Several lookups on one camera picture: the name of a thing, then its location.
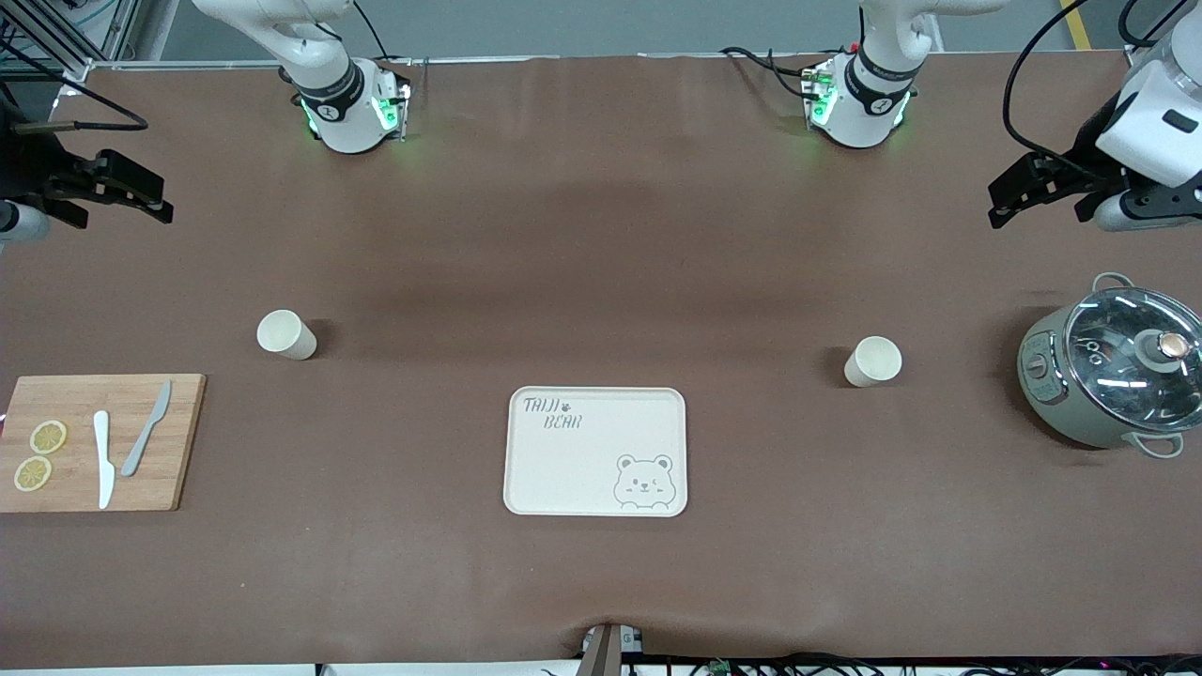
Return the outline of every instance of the knife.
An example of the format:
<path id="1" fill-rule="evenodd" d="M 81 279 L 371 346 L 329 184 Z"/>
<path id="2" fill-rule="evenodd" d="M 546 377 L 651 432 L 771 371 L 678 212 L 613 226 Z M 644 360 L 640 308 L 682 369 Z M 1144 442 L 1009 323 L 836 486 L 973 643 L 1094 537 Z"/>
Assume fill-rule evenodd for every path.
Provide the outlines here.
<path id="1" fill-rule="evenodd" d="M 100 509 L 108 509 L 108 500 L 113 498 L 113 480 L 117 479 L 117 468 L 108 462 L 108 411 L 96 411 L 91 422 L 96 428 L 96 459 L 100 464 Z"/>
<path id="2" fill-rule="evenodd" d="M 125 458 L 125 464 L 121 466 L 121 476 L 133 476 L 133 473 L 138 470 L 138 463 L 142 462 L 142 451 L 147 450 L 147 441 L 150 439 L 150 431 L 162 420 L 162 416 L 167 415 L 167 402 L 169 401 L 171 379 L 167 379 L 162 384 L 162 391 L 159 392 L 159 401 L 150 409 L 150 417 L 147 420 L 145 427 L 142 428 L 142 434 L 138 434 L 138 440 L 133 443 L 130 457 Z"/>

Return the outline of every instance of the pot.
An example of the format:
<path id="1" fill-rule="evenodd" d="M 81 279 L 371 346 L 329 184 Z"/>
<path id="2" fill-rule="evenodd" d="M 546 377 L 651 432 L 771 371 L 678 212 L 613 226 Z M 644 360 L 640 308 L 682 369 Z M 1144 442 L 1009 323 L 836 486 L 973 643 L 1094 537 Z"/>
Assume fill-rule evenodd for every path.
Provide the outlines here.
<path id="1" fill-rule="evenodd" d="M 1105 280 L 1119 285 L 1101 289 Z M 1192 310 L 1107 272 L 1083 301 L 1027 332 L 1018 380 L 1035 413 L 1065 437 L 1173 458 L 1185 447 L 1182 432 L 1202 425 L 1200 345 Z"/>

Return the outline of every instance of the yellow tape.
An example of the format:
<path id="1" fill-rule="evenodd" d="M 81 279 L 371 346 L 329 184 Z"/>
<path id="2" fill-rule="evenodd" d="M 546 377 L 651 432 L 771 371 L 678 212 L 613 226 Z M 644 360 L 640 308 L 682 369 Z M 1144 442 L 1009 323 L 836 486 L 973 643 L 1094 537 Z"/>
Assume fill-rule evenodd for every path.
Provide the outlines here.
<path id="1" fill-rule="evenodd" d="M 1060 0 L 1060 7 L 1067 7 L 1072 4 L 1072 0 Z M 1069 22 L 1069 35 L 1072 36 L 1072 46 L 1077 49 L 1093 49 L 1094 47 L 1089 43 L 1089 34 L 1085 32 L 1085 22 L 1081 20 L 1081 14 L 1077 10 L 1069 12 L 1065 17 Z"/>

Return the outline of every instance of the white cup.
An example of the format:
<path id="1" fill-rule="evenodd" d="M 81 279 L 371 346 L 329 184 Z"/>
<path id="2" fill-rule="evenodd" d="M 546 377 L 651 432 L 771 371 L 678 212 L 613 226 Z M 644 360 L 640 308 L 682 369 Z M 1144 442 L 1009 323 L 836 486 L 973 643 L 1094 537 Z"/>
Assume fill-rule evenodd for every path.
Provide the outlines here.
<path id="1" fill-rule="evenodd" d="M 888 338 L 869 336 L 856 345 L 843 367 L 847 383 L 856 387 L 871 387 L 902 372 L 902 350 Z"/>
<path id="2" fill-rule="evenodd" d="M 317 351 L 317 337 L 292 310 L 275 310 L 258 322 L 258 346 L 268 352 L 307 360 Z"/>

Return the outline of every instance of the white rectangular board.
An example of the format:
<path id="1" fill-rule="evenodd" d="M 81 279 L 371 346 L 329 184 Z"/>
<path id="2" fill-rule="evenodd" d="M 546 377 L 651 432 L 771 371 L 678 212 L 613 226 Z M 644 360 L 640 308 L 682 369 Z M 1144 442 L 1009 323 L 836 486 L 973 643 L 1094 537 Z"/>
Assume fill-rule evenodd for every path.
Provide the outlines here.
<path id="1" fill-rule="evenodd" d="M 670 387 L 522 387 L 510 398 L 505 506 L 677 516 L 689 502 L 684 397 Z"/>

